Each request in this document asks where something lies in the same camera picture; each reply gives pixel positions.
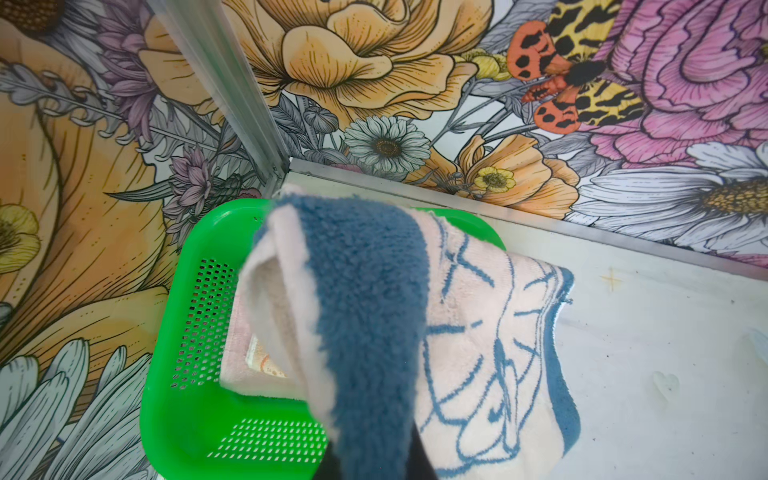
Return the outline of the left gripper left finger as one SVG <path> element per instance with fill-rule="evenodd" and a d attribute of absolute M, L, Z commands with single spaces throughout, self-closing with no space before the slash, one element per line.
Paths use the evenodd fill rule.
<path fill-rule="evenodd" d="M 341 463 L 335 454 L 334 444 L 328 442 L 323 458 L 318 465 L 313 480 L 342 480 Z"/>

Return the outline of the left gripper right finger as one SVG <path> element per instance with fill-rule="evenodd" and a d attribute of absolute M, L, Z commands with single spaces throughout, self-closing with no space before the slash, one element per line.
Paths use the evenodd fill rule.
<path fill-rule="evenodd" d="M 412 425 L 411 443 L 407 459 L 407 480 L 438 480 L 428 458 L 416 424 Z"/>

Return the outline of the pink towel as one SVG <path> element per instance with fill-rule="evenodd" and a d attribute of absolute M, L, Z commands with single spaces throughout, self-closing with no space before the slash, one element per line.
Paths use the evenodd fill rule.
<path fill-rule="evenodd" d="M 247 308 L 245 290 L 236 291 L 219 381 L 225 389 L 245 396 L 304 401 L 305 376 L 298 363 L 300 353 L 296 326 L 284 286 L 267 286 L 257 300 L 261 312 L 275 323 L 273 342 L 258 339 L 249 323 L 253 313 Z"/>

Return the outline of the orange patterned towel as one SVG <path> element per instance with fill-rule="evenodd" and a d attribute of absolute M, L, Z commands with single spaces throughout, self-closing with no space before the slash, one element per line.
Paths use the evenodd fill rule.
<path fill-rule="evenodd" d="M 249 341 L 245 363 L 250 372 L 275 378 L 286 378 L 284 371 L 272 360 L 269 353 L 255 336 L 252 336 Z"/>

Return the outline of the blue white patterned towel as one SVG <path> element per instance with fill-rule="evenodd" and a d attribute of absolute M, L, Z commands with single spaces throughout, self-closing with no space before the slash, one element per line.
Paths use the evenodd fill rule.
<path fill-rule="evenodd" d="M 328 438 L 319 479 L 541 479 L 580 416 L 555 342 L 573 285 L 431 212 L 289 193 L 238 291 Z"/>

